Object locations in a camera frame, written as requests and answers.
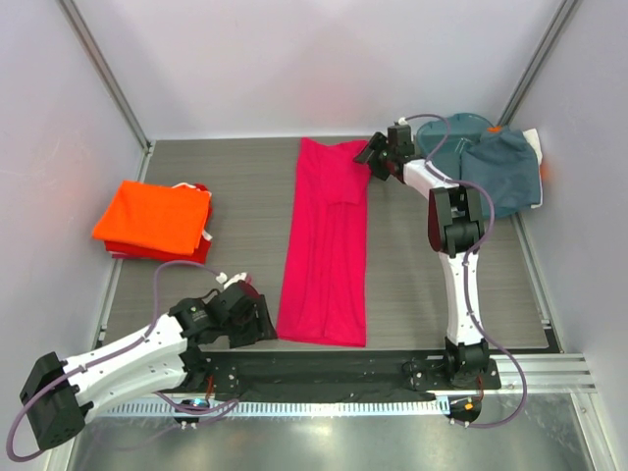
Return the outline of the pink t shirt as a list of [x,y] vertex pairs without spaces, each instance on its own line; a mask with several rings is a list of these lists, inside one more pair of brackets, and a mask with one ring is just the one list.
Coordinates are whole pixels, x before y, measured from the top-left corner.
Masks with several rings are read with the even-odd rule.
[[280,339],[336,346],[367,343],[368,167],[363,140],[323,144],[304,137],[295,168]]

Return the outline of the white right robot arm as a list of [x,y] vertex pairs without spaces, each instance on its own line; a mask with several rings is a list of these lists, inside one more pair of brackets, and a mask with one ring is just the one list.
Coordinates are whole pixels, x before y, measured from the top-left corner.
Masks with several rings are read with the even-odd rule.
[[428,202],[428,241],[445,275],[447,329],[443,376],[458,389],[471,389],[489,368],[489,343],[483,333],[477,270],[485,235],[480,191],[438,170],[416,154],[411,126],[399,121],[376,132],[354,158],[374,177],[397,178]]

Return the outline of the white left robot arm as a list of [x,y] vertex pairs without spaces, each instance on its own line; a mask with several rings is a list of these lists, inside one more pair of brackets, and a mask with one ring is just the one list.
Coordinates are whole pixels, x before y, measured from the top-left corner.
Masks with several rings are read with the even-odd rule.
[[210,371],[203,345],[225,337],[237,348],[276,336],[264,295],[238,281],[207,298],[185,298],[148,327],[98,349],[66,359],[41,356],[20,400],[38,448],[48,450],[128,400],[201,390]]

